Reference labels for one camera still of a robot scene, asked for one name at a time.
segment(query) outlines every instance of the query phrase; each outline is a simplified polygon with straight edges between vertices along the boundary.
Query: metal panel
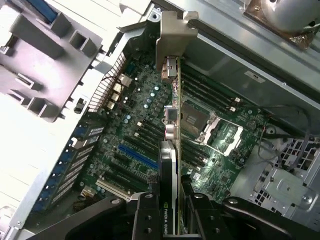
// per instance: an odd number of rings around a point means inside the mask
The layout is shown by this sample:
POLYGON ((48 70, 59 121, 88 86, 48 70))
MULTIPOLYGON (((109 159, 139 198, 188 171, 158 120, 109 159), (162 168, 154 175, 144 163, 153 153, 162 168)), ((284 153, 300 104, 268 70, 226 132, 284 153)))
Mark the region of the metal panel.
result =
MULTIPOLYGON (((309 48, 301 51, 262 26, 243 16, 239 0, 168 0, 184 11, 198 11, 199 20, 245 46, 310 87, 320 90, 320 53, 309 48)), ((313 42, 318 45, 320 36, 313 42)))
MULTIPOLYGON (((95 59, 95 55, 101 46, 102 38, 68 17, 73 30, 70 29, 68 33, 61 38, 48 31, 35 18, 30 16, 27 18, 30 21, 29 25, 38 30, 38 34, 34 34, 33 37, 47 36, 47 40, 50 40, 51 43, 55 43, 59 48, 63 49, 63 53, 57 59, 53 60, 25 41, 19 39, 14 45, 15 54, 13 56, 0 55, 0 62, 6 68, 0 71, 1 79, 3 79, 3 81, 1 81, 0 91, 8 94, 11 92, 10 90, 18 90, 29 99, 33 97, 35 97, 34 100, 43 99, 43 101, 37 101, 37 103, 32 101, 34 104, 32 106, 28 105, 27 109, 39 117, 43 117, 46 121, 53 122, 58 117, 70 94, 78 85, 91 62, 95 59), (95 48, 90 57, 84 55, 80 49, 76 49, 70 45, 69 39, 74 29, 81 32, 83 37, 92 40, 94 43, 95 48), (15 80, 15 78, 17 78, 15 74, 23 74, 27 79, 29 78, 32 82, 38 83, 41 89, 29 89, 29 87, 22 84, 21 81, 15 80), (47 107, 51 108, 51 110, 49 108, 46 109, 47 113, 41 111, 45 110, 44 107, 46 104, 48 105, 47 107)), ((19 31, 22 31, 22 33, 23 27, 24 26, 20 26, 19 28, 19 31)), ((29 39, 38 43, 39 41, 33 37, 29 37, 29 39)), ((48 52, 53 52, 55 48, 52 47, 56 45, 47 46, 46 48, 49 49, 48 52)))
MULTIPOLYGON (((281 79, 243 60, 219 44, 198 34, 195 41, 187 47, 186 63, 200 73, 222 83, 240 96, 258 106, 297 105, 306 109, 312 118, 313 134, 320 133, 318 115, 320 104, 309 99, 281 79)), ((281 118, 283 109, 271 112, 281 118)), ((294 128, 304 131, 307 128, 306 117, 297 114, 296 109, 286 109, 283 121, 294 128)))

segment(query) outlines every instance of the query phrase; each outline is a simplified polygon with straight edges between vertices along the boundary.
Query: vent grille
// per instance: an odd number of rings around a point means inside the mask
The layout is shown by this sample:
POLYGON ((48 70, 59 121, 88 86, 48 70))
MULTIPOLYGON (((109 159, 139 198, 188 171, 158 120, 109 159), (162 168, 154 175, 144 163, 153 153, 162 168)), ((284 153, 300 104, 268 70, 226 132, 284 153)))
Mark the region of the vent grille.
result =
POLYGON ((282 213, 280 211, 278 211, 277 209, 275 209, 274 207, 272 207, 270 210, 271 210, 271 212, 274 212, 275 214, 282 216, 282 213))
POLYGON ((271 198, 271 196, 267 192, 260 190, 260 192, 256 196, 254 202, 256 204, 258 204, 259 206, 261 206, 265 199, 270 199, 270 198, 271 198))
POLYGON ((103 105, 105 100, 108 99, 108 96, 111 93, 110 89, 116 83, 116 79, 120 75, 120 71, 125 64, 125 61, 126 57, 122 52, 116 60, 113 68, 104 75, 102 81, 99 83, 99 86, 95 90, 88 105, 89 112, 96 113, 99 110, 99 108, 103 105))
MULTIPOLYGON (((282 163, 290 165, 301 151, 303 140, 294 139, 292 143, 283 151, 281 154, 282 163)), ((302 159, 297 165, 298 169, 307 171, 311 166, 312 162, 317 158, 319 154, 320 143, 314 141, 308 141, 305 151, 302 155, 302 159)))

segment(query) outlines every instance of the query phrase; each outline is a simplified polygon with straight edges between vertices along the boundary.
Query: metal frame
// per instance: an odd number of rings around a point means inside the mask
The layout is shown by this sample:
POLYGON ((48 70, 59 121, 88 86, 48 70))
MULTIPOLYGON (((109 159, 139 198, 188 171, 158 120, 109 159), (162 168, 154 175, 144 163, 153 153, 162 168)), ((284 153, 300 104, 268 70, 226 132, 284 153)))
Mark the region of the metal frame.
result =
POLYGON ((306 51, 281 39, 243 15, 244 3, 236 0, 153 0, 156 6, 175 11, 197 11, 199 21, 192 25, 203 34, 209 30, 219 44, 241 54, 243 59, 260 63, 261 69, 281 76, 287 85, 320 102, 317 84, 320 74, 319 33, 306 51))
MULTIPOLYGON (((8 110, 19 114, 19 117, 15 116, 15 121, 11 123, 13 124, 12 127, 10 125, 6 125, 6 128, 12 128, 16 129, 18 132, 23 132, 24 136, 21 139, 22 142, 19 140, 15 142, 16 145, 24 146, 26 145, 26 141, 28 141, 27 146, 30 145, 29 151, 24 152, 23 157, 30 160, 37 159, 39 162, 45 160, 45 164, 37 166, 38 174, 28 187, 28 190, 11 218, 9 224, 10 229, 6 234, 6 239, 13 239, 15 235, 18 234, 18 231, 23 228, 34 203, 50 176, 53 167, 59 159, 60 154, 65 148, 79 120, 88 109, 89 104, 92 103, 92 97, 98 89, 98 86, 101 84, 103 75, 109 71, 111 71, 112 74, 114 73, 113 67, 117 65, 116 63, 119 57, 123 57, 123 49, 129 40, 141 36, 144 31, 145 28, 140 28, 124 33, 119 42, 113 42, 116 47, 108 56, 107 52, 103 51, 103 49, 108 47, 112 48, 112 46, 102 47, 102 50, 96 56, 95 61, 91 64, 93 69, 88 70, 83 76, 83 85, 78 86, 70 96, 70 99, 73 101, 69 100, 66 103, 65 108, 62 110, 61 114, 64 116, 64 119, 58 118, 54 123, 50 124, 41 122, 36 124, 38 119, 33 119, 32 116, 27 116, 29 113, 22 112, 18 108, 20 106, 15 105, 15 102, 0 99, 1 102, 2 100, 6 101, 6 103, 3 102, 6 106, 2 109, 3 113, 8 110), (78 99, 83 99, 84 107, 81 112, 74 113, 73 109, 75 108, 78 99), (30 127, 29 130, 26 131, 24 126, 28 124, 29 126, 34 127, 30 127)), ((11 152, 10 154, 13 158, 20 158, 18 156, 15 157, 18 152, 15 154, 12 154, 11 152)))

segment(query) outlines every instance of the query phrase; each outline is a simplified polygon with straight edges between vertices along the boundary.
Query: green circuit board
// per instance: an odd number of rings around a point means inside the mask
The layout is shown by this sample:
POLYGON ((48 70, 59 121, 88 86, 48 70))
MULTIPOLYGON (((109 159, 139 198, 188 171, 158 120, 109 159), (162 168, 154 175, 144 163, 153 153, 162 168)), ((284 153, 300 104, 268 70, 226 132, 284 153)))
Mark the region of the green circuit board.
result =
MULTIPOLYGON (((164 106, 172 102, 171 85, 161 82, 154 64, 154 54, 146 54, 126 67, 124 74, 132 82, 113 109, 100 111, 106 128, 78 185, 97 189, 104 197, 108 191, 127 198, 148 191, 148 176, 158 172, 164 106)), ((237 107, 243 100, 236 94, 183 63, 181 72, 181 173, 190 174, 195 192, 208 193, 220 203, 230 194, 268 119, 256 107, 237 107), (199 144, 196 139, 212 115, 217 124, 207 145, 199 144)))

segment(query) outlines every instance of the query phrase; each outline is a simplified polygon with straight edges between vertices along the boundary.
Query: cable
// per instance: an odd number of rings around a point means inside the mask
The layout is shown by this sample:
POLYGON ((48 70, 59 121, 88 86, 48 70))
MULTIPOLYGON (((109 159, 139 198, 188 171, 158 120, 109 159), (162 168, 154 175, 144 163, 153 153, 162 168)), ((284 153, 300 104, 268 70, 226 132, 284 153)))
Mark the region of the cable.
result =
POLYGON ((262 139, 263 139, 263 136, 264 136, 264 132, 266 130, 266 127, 264 126, 263 127, 263 130, 261 132, 261 135, 260 135, 260 138, 259 138, 259 141, 258 141, 258 150, 257 150, 257 155, 260 159, 262 159, 264 162, 269 162, 271 160, 273 160, 274 158, 277 157, 277 162, 278 162, 278 166, 282 166, 282 157, 281 157, 281 152, 278 151, 277 149, 274 151, 275 153, 275 156, 271 157, 271 158, 263 158, 261 155, 260 155, 260 151, 261 151, 261 144, 262 144, 262 139))
POLYGON ((311 136, 312 121, 311 121, 311 117, 310 117, 309 113, 307 112, 307 110, 305 110, 304 108, 302 108, 300 106, 287 105, 287 104, 271 105, 271 106, 246 106, 246 107, 250 107, 250 108, 254 107, 254 108, 259 108, 259 109, 294 108, 294 109, 298 110, 298 114, 300 111, 303 113, 303 115, 305 116, 305 118, 307 120, 307 129, 305 130, 305 134, 304 134, 304 138, 303 138, 300 152, 299 152, 298 156, 296 157, 296 159, 294 160, 294 162, 288 167, 288 171, 296 168, 305 153, 305 150, 307 148, 307 145, 308 145, 308 142, 309 142, 309 139, 311 136))

